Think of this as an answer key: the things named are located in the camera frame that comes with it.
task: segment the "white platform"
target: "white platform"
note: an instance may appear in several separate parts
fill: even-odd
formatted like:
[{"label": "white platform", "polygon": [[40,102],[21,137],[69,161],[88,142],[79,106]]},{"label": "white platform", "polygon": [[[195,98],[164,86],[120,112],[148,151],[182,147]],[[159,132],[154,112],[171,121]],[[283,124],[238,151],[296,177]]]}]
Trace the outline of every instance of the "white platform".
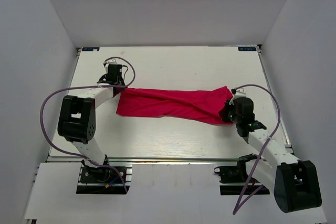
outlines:
[{"label": "white platform", "polygon": [[[213,90],[247,83],[267,87],[258,53],[238,51],[237,47],[101,47],[97,52],[80,54],[71,86],[96,84],[105,71],[102,62],[111,56],[124,57],[134,65],[137,78],[132,87],[135,88]],[[129,70],[125,81],[131,78]],[[253,87],[245,90],[255,103],[256,119],[272,131],[277,118],[270,96]],[[122,117],[115,113],[118,100],[116,97],[96,110],[95,137],[109,157],[232,159],[254,152],[234,126],[170,117]],[[279,130],[276,138],[284,143],[283,131]],[[54,143],[65,150],[77,151],[57,133]],[[63,156],[56,150],[51,150],[50,155]]]},{"label": "white platform", "polygon": [[79,163],[41,164],[25,214],[38,224],[315,224],[322,208],[285,214],[273,195],[252,197],[233,216],[238,196],[221,196],[214,165],[134,165],[127,195],[77,195]]}]

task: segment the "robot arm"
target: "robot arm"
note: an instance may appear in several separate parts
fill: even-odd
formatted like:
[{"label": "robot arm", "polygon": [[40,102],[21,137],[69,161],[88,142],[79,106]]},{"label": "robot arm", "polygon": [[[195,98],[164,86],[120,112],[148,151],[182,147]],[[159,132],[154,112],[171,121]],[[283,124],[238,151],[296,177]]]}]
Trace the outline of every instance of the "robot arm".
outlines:
[{"label": "robot arm", "polygon": [[[116,62],[104,62],[107,71],[98,83],[124,86],[122,65]],[[73,96],[63,98],[57,131],[73,144],[78,152],[99,165],[108,165],[107,156],[101,151],[94,137],[96,132],[96,108],[115,97],[121,90],[113,87],[98,87]],[[105,182],[110,177],[108,168],[96,167],[88,160],[82,161],[97,181]]]},{"label": "robot arm", "polygon": [[[234,97],[226,101],[219,112],[222,121],[235,123],[239,136],[260,152],[270,138],[269,133],[262,123],[255,120],[253,101],[242,90],[233,90],[233,93]],[[272,138],[262,154],[265,160],[260,160],[253,178],[274,194],[277,205],[283,212],[321,206],[317,172],[312,162],[301,161],[286,152],[285,146]],[[237,177],[246,181],[256,159],[257,155],[254,154],[240,157],[236,173],[231,173],[233,181]]]}]

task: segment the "pink cloth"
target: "pink cloth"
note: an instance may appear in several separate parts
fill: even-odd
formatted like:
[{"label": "pink cloth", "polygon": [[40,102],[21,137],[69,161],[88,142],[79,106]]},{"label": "pink cloth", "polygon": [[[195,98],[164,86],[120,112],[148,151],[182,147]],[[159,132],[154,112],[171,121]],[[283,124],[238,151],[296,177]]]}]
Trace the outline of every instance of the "pink cloth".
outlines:
[{"label": "pink cloth", "polygon": [[176,91],[127,88],[120,93],[117,114],[156,118],[163,115],[225,124],[218,112],[232,94],[227,87],[213,91]]}]

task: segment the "white wall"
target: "white wall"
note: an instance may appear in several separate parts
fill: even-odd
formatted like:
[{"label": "white wall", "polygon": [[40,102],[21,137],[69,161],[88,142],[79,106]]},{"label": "white wall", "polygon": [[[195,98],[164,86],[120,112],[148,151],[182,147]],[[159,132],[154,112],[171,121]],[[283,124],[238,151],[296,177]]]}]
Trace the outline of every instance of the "white wall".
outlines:
[{"label": "white wall", "polygon": [[287,0],[263,62],[298,157],[318,169],[323,209],[336,223],[336,0]]},{"label": "white wall", "polygon": [[286,0],[51,0],[77,47],[262,44]]},{"label": "white wall", "polygon": [[[39,109],[52,91],[67,86],[76,50],[49,0],[0,0],[0,219],[21,223],[37,165],[48,144]],[[46,111],[52,134],[60,100]]]}]

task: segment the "cable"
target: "cable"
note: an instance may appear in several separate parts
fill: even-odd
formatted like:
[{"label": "cable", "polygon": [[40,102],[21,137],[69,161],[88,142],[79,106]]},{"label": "cable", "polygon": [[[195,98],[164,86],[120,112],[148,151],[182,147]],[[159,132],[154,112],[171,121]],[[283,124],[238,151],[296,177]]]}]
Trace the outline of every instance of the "cable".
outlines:
[{"label": "cable", "polygon": [[127,71],[128,71],[128,66],[126,66],[126,65],[122,65],[123,67],[126,67],[127,69],[126,69],[126,71],[125,71],[125,73],[124,73],[124,81],[125,81],[125,76],[126,76],[126,73],[127,73]]},{"label": "cable", "polygon": [[106,184],[106,185],[105,185],[105,188],[110,187],[114,182],[117,181],[117,179],[118,179],[118,177],[116,177],[116,178],[115,178],[114,180],[112,180],[110,183]]},{"label": "cable", "polygon": [[110,59],[120,59],[120,60],[123,60],[124,62],[126,62],[132,69],[133,71],[133,79],[131,80],[130,83],[128,83],[127,85],[124,85],[124,86],[118,86],[118,85],[95,85],[95,86],[82,86],[82,87],[72,87],[72,88],[64,88],[64,89],[59,89],[59,90],[56,90],[54,91],[53,93],[51,93],[42,103],[41,105],[41,109],[40,109],[40,125],[41,125],[41,130],[42,130],[42,133],[45,137],[45,139],[47,140],[47,142],[50,144],[50,146],[56,150],[58,150],[59,152],[62,152],[64,154],[68,154],[68,155],[73,155],[73,156],[77,156],[77,157],[81,157],[81,158],[84,158],[86,159],[87,161],[89,161],[92,165],[95,165],[95,166],[98,166],[98,167],[101,167],[101,168],[109,168],[109,169],[112,169],[114,170],[117,175],[120,177],[121,179],[121,182],[124,186],[124,189],[127,193],[127,188],[126,188],[126,185],[125,185],[125,181],[123,180],[122,176],[120,175],[120,173],[118,172],[118,170],[113,167],[113,166],[110,166],[110,165],[100,165],[94,161],[92,161],[91,159],[89,159],[87,156],[85,155],[82,155],[82,154],[79,154],[79,153],[74,153],[74,152],[68,152],[68,151],[65,151],[65,150],[62,150],[61,148],[57,147],[55,144],[53,144],[53,142],[50,140],[47,132],[46,132],[46,129],[45,129],[45,126],[44,126],[44,121],[43,121],[43,112],[44,112],[44,108],[46,106],[46,103],[48,102],[48,100],[53,97],[55,94],[58,94],[60,92],[64,92],[64,91],[68,91],[68,90],[77,90],[77,89],[93,89],[93,88],[99,88],[99,87],[103,87],[103,88],[127,88],[129,85],[131,85],[134,80],[135,80],[135,69],[134,67],[132,66],[132,64],[130,64],[127,60],[125,60],[124,58],[121,58],[121,57],[118,57],[118,56],[114,56],[114,57],[110,57],[108,59],[105,60],[108,61]]},{"label": "cable", "polygon": [[232,213],[233,215],[235,215],[235,214],[237,213],[237,211],[243,206],[243,204],[244,204],[249,198],[251,198],[254,194],[256,194],[259,190],[261,190],[261,189],[264,187],[263,185],[259,186],[256,190],[253,191],[253,193],[251,193],[250,195],[248,195],[248,196],[243,200],[243,202],[240,203],[240,201],[242,200],[243,195],[244,195],[244,193],[245,193],[245,191],[246,191],[246,188],[247,188],[247,186],[248,186],[248,183],[250,182],[250,180],[251,180],[251,178],[252,178],[252,175],[253,175],[253,173],[254,173],[256,167],[257,167],[257,164],[259,163],[259,160],[261,159],[261,156],[262,156],[262,154],[263,154],[263,152],[264,152],[264,150],[265,150],[267,144],[268,144],[269,141],[271,140],[271,137],[274,136],[275,132],[278,130],[279,125],[280,125],[280,107],[279,107],[279,103],[278,103],[277,99],[275,98],[275,96],[274,96],[268,89],[265,89],[264,87],[262,87],[262,86],[260,86],[260,85],[256,85],[256,84],[246,84],[246,85],[242,85],[242,86],[236,87],[235,89],[237,90],[237,89],[241,89],[241,88],[244,88],[244,87],[257,87],[257,88],[261,88],[261,89],[265,90],[267,93],[269,93],[269,94],[271,95],[271,97],[273,98],[274,103],[275,103],[275,105],[276,105],[276,107],[277,107],[277,112],[278,112],[278,122],[277,122],[277,125],[275,126],[274,130],[272,131],[272,133],[269,135],[269,138],[266,139],[265,143],[263,144],[263,146],[262,146],[261,149],[260,149],[259,155],[258,155],[258,157],[257,157],[257,159],[256,159],[256,161],[255,161],[255,163],[254,163],[254,165],[253,165],[253,167],[252,167],[252,169],[251,169],[250,174],[249,174],[248,177],[247,177],[247,180],[246,180],[246,182],[245,182],[245,184],[244,184],[244,186],[243,186],[243,188],[242,188],[242,191],[240,192],[240,195],[239,195],[239,197],[238,197],[236,206],[235,206],[235,208],[234,208],[234,210],[233,210],[233,213]]},{"label": "cable", "polygon": [[110,176],[111,176],[111,170],[109,170],[109,176],[107,177],[107,179],[105,179],[104,181],[100,181],[100,180],[97,180],[97,181],[101,182],[101,183],[104,183],[104,182],[109,180]]}]

